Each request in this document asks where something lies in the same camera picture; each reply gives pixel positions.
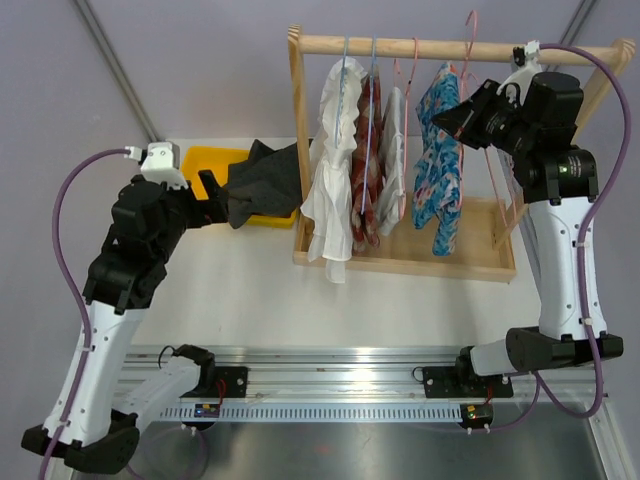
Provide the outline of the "blue floral skirt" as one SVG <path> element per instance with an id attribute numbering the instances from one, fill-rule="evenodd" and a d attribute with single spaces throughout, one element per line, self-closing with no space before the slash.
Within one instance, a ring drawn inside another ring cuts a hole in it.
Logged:
<path id="1" fill-rule="evenodd" d="M 423 152 L 416 162 L 411 215 L 420 230 L 438 222 L 432 245 L 436 256 L 454 253 L 462 203 L 461 145 L 433 123 L 433 117 L 460 103 L 458 75 L 450 62 L 438 69 L 416 106 Z"/>

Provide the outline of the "grey polka dot skirt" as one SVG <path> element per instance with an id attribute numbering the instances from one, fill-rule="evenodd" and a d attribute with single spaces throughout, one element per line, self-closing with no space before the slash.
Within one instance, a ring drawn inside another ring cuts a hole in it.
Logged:
<path id="1" fill-rule="evenodd" d="M 225 189 L 234 229 L 252 215 L 288 217 L 303 202 L 297 144 L 272 149 L 254 140 L 248 159 L 228 167 Z"/>

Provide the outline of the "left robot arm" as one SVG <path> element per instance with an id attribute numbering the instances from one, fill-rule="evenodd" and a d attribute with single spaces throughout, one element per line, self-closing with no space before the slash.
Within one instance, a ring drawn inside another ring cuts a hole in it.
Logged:
<path id="1" fill-rule="evenodd" d="M 89 266 L 84 289 L 75 294 L 81 336 L 60 398 L 45 422 L 21 439 L 23 449 L 41 456 L 43 468 L 59 458 L 78 472 L 116 474 L 164 408 L 184 394 L 205 397 L 215 389 L 214 354 L 182 345 L 128 399 L 114 401 L 131 340 L 181 237 L 228 219 L 225 189 L 209 170 L 198 177 L 204 200 L 190 186 L 172 190 L 165 181 L 140 175 L 119 192 L 100 254 Z"/>

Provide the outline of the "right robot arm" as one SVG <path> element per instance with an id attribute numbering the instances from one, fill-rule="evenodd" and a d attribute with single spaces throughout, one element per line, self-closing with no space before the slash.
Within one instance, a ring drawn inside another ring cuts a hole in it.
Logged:
<path id="1" fill-rule="evenodd" d="M 593 365 L 623 354 L 597 304 L 590 210 L 599 196 L 596 161 L 574 145 L 584 94 L 577 78 L 533 75 L 527 89 L 485 81 L 433 122 L 474 149 L 510 155 L 539 248 L 540 317 L 504 339 L 469 346 L 454 366 L 423 371 L 427 396 L 509 398 L 512 374 Z"/>

